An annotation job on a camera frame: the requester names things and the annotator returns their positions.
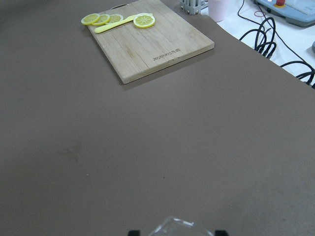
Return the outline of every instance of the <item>wooden cutting board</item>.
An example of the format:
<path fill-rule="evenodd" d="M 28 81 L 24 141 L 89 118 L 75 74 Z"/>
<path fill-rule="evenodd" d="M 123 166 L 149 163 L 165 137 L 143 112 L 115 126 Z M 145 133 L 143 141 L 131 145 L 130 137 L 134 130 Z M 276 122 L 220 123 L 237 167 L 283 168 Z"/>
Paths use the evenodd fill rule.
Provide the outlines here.
<path fill-rule="evenodd" d="M 143 12 L 153 13 L 152 27 L 141 29 L 129 22 L 97 34 L 95 26 L 88 26 L 124 84 L 214 47 L 212 40 L 160 0 L 138 0 L 101 14 L 121 14 L 125 19 Z"/>

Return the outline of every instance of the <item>device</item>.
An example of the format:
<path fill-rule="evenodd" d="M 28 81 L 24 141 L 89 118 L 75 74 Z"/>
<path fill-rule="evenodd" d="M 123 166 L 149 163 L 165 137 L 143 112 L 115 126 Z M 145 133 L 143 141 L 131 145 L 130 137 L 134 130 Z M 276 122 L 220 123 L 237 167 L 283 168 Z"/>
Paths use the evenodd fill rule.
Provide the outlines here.
<path fill-rule="evenodd" d="M 254 0 L 267 12 L 285 17 L 286 21 L 307 27 L 315 23 L 315 0 Z"/>

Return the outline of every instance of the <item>power cord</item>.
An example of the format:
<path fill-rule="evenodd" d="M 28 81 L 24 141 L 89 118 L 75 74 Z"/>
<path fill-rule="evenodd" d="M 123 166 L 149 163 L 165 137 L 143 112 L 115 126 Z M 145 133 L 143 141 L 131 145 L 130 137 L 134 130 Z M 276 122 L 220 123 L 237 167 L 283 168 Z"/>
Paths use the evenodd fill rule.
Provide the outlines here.
<path fill-rule="evenodd" d="M 255 38 L 255 44 L 254 44 L 255 46 L 254 46 L 254 49 L 255 49 L 256 51 L 258 51 L 260 54 L 262 54 L 264 57 L 270 59 L 270 57 L 271 57 L 272 54 L 274 53 L 274 51 L 275 51 L 275 49 L 276 49 L 276 46 L 277 46 L 276 43 L 273 41 L 274 38 L 275 38 L 275 35 L 277 35 L 277 37 L 281 40 L 281 42 L 282 42 L 292 53 L 294 53 L 294 54 L 301 60 L 301 61 L 295 60 L 295 61 L 287 62 L 287 63 L 281 65 L 280 67 L 285 67 L 285 66 L 287 66 L 287 65 L 296 64 L 296 63 L 303 64 L 303 65 L 307 66 L 311 71 L 308 71 L 308 72 L 302 73 L 302 74 L 300 74 L 300 75 L 297 75 L 296 78 L 299 79 L 299 80 L 301 80 L 301 79 L 304 79 L 304 78 L 306 78 L 306 77 L 309 76 L 310 78 L 309 78 L 305 83 L 306 83 L 307 85 L 311 86 L 311 83 L 312 83 L 313 78 L 314 78 L 314 75 L 315 75 L 315 69 L 314 69 L 310 64 L 308 64 L 301 56 L 299 56 L 295 51 L 293 51 L 293 50 L 284 42 L 284 40 L 280 37 L 280 35 L 279 35 L 279 34 L 277 33 L 277 31 L 276 31 L 276 23 L 275 23 L 275 20 L 274 20 L 272 17 L 268 17 L 268 18 L 267 18 L 267 17 L 265 16 L 265 14 L 263 14 L 263 17 L 265 18 L 265 20 L 264 20 L 262 23 L 258 23 L 258 22 L 256 22 L 256 21 L 253 21 L 253 20 L 249 19 L 249 18 L 246 18 L 246 17 L 241 16 L 241 15 L 240 15 L 240 11 L 241 11 L 241 9 L 243 8 L 244 3 L 245 3 L 245 0 L 243 0 L 242 6 L 241 6 L 240 9 L 238 10 L 237 15 L 238 15 L 240 18 L 242 18 L 242 19 L 248 20 L 248 21 L 250 21 L 250 22 L 252 22 L 252 23 L 255 23 L 255 24 L 259 25 L 259 28 L 258 28 L 258 29 L 252 29 L 252 30 L 246 32 L 239 40 L 242 41 L 242 39 L 243 39 L 245 36 L 247 36 L 249 33 L 256 31 L 257 33 L 256 33 L 256 38 Z M 260 5 L 259 5 L 259 3 L 257 3 L 257 6 L 259 7 L 260 11 L 263 12 L 262 9 L 261 9 L 261 7 L 260 7 Z M 268 23 L 271 28 L 269 28 L 268 30 L 265 30 L 265 27 L 264 27 L 264 24 L 265 24 L 265 23 Z M 271 40 L 270 40 L 269 42 L 267 42 L 267 32 L 268 32 L 269 30 L 272 30 L 273 32 L 272 32 L 272 38 L 271 38 Z M 258 43 L 258 38 L 259 38 L 259 36 L 260 36 L 261 34 L 263 35 L 263 39 L 261 40 L 260 43 Z"/>

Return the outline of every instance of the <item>metal utensil holder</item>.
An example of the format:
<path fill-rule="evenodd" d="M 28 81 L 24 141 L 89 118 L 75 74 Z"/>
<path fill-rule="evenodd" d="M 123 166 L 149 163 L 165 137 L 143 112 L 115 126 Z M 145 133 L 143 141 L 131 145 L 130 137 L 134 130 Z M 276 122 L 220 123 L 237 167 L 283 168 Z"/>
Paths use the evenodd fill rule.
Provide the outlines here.
<path fill-rule="evenodd" d="M 205 0 L 180 0 L 181 9 L 190 15 L 195 15 L 208 6 L 208 1 Z"/>

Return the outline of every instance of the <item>yellow plastic knife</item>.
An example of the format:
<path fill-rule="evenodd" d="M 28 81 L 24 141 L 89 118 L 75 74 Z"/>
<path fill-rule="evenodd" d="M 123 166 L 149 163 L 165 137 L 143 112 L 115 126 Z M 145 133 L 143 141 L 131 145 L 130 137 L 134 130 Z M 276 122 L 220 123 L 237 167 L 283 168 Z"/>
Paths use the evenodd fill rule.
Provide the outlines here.
<path fill-rule="evenodd" d="M 102 33 L 104 31 L 107 31 L 107 30 L 110 30 L 112 28 L 115 28 L 117 26 L 120 26 L 122 24 L 125 24 L 127 22 L 130 22 L 130 21 L 133 21 L 134 17 L 136 15 L 133 15 L 133 16 L 128 16 L 126 19 L 122 20 L 122 21 L 118 21 L 118 22 L 114 22 L 114 23 L 111 23 L 111 24 L 108 24 L 108 25 L 104 25 L 104 26 L 101 26 L 101 27 L 97 27 L 95 28 L 94 32 L 95 33 Z"/>

